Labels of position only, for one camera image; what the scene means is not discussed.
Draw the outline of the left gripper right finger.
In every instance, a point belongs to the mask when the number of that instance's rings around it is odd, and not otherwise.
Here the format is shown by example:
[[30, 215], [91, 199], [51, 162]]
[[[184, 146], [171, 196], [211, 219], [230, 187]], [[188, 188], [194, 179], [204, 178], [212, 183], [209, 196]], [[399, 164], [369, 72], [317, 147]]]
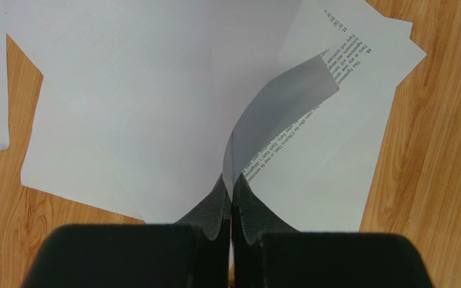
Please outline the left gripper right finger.
[[300, 232], [252, 192], [232, 204], [236, 287], [432, 287], [418, 250], [392, 233]]

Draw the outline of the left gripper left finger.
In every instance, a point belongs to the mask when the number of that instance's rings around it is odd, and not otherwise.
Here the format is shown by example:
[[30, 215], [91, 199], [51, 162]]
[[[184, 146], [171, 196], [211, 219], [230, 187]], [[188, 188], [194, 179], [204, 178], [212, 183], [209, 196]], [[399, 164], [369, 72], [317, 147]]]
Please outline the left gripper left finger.
[[224, 181], [172, 224], [69, 224], [44, 241], [23, 287], [227, 287]]

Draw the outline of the printed paper sheet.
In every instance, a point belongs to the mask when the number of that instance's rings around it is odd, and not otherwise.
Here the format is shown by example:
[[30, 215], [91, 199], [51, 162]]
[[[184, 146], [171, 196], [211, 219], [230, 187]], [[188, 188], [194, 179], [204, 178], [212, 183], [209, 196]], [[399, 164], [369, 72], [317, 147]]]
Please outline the printed paper sheet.
[[[279, 208], [424, 58], [365, 1], [4, 1], [43, 74], [22, 185], [173, 223], [243, 156]], [[255, 167], [249, 162], [254, 159]]]

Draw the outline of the white paper sheet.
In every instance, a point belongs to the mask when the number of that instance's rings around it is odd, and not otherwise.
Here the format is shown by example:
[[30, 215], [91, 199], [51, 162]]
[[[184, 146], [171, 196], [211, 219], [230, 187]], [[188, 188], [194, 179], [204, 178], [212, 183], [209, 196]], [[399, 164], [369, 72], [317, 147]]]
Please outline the white paper sheet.
[[[312, 104], [248, 168], [253, 192], [303, 230], [359, 228], [394, 88], [424, 53], [411, 25], [372, 9], [328, 10], [352, 48], [325, 56], [338, 93]], [[101, 32], [65, 17], [33, 32], [46, 69], [21, 170], [24, 186], [146, 223], [173, 223], [207, 196], [222, 170], [229, 128], [214, 93], [205, 18], [172, 28], [144, 21]]]

